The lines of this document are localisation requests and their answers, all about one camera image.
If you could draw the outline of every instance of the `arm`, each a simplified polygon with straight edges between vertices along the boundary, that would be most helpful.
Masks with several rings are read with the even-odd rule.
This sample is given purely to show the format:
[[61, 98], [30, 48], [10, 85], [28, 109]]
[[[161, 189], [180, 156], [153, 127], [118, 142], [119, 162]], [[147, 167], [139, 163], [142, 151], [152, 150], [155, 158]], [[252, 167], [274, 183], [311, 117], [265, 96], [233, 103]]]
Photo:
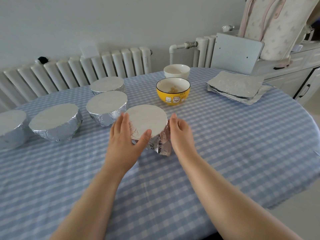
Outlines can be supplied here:
[[133, 145], [129, 115], [121, 114], [110, 129], [105, 164], [70, 214], [52, 234], [51, 240], [104, 238], [118, 186], [145, 149], [150, 136], [149, 129], [138, 143]]
[[243, 194], [197, 153], [191, 128], [175, 114], [171, 142], [206, 213], [224, 240], [301, 238]]

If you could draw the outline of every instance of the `table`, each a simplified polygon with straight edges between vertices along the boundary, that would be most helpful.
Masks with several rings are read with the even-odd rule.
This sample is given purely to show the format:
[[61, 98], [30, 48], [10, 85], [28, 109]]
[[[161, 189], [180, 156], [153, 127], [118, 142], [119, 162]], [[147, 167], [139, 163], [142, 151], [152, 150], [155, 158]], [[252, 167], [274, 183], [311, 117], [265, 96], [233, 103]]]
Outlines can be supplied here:
[[[277, 88], [245, 105], [206, 91], [220, 70], [192, 68], [189, 97], [167, 106], [157, 96], [163, 72], [125, 80], [129, 106], [153, 104], [192, 127], [199, 154], [265, 208], [305, 190], [320, 175], [320, 132], [312, 117]], [[81, 197], [104, 161], [109, 128], [85, 106], [80, 87], [52, 93], [18, 109], [34, 117], [49, 106], [76, 104], [83, 123], [67, 142], [33, 136], [1, 152], [1, 239], [46, 239]], [[119, 185], [106, 239], [199, 239], [216, 230], [174, 152], [144, 151]]]

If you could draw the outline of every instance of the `yellow bowl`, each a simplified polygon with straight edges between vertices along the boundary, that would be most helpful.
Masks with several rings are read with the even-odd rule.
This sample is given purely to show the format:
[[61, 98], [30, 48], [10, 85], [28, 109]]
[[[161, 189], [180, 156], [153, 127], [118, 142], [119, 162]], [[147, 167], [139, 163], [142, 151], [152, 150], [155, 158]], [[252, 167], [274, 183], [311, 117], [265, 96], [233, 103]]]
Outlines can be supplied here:
[[188, 80], [179, 77], [162, 79], [156, 85], [159, 98], [168, 105], [178, 105], [186, 100], [190, 87]]

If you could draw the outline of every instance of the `bowl rim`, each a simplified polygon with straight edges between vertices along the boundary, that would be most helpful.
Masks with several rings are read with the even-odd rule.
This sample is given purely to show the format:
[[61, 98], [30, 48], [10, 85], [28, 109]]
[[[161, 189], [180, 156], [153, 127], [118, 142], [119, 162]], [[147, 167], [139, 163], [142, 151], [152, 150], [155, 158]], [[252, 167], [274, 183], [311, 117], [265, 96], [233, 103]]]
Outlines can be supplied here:
[[168, 79], [168, 78], [179, 78], [179, 79], [186, 80], [186, 81], [189, 83], [189, 87], [188, 87], [188, 89], [184, 90], [183, 92], [188, 91], [188, 90], [190, 89], [190, 87], [191, 87], [190, 81], [188, 81], [187, 79], [184, 79], [184, 78], [181, 78], [181, 77], [166, 77], [166, 78], [163, 78], [163, 79], [161, 79], [160, 81], [157, 82], [157, 84], [155, 85], [155, 87], [157, 88], [157, 90], [159, 90], [160, 92], [166, 93], [166, 94], [179, 94], [179, 93], [183, 93], [183, 92], [164, 92], [164, 91], [161, 91], [160, 89], [158, 89], [158, 83], [161, 82], [162, 80], [165, 80], [165, 79]]
[[174, 73], [170, 73], [170, 72], [167, 72], [167, 71], [166, 71], [166, 68], [172, 67], [172, 66], [174, 66], [174, 65], [185, 66], [185, 67], [189, 68], [189, 70], [188, 70], [187, 72], [182, 72], [183, 74], [190, 72], [190, 67], [187, 66], [187, 65], [185, 65], [185, 64], [170, 64], [170, 65], [167, 65], [165, 68], [163, 68], [163, 71], [166, 72], [166, 73], [168, 73], [168, 74], [174, 74]]

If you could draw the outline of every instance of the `white bowl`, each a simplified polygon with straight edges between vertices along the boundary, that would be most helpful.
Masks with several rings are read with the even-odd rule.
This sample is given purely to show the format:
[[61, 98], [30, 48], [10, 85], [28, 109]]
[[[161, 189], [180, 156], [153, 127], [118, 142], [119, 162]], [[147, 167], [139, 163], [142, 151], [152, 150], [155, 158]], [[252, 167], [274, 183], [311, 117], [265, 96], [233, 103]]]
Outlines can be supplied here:
[[183, 79], [188, 79], [190, 73], [190, 67], [182, 64], [172, 64], [167, 65], [164, 69], [164, 75], [168, 77], [179, 77]]

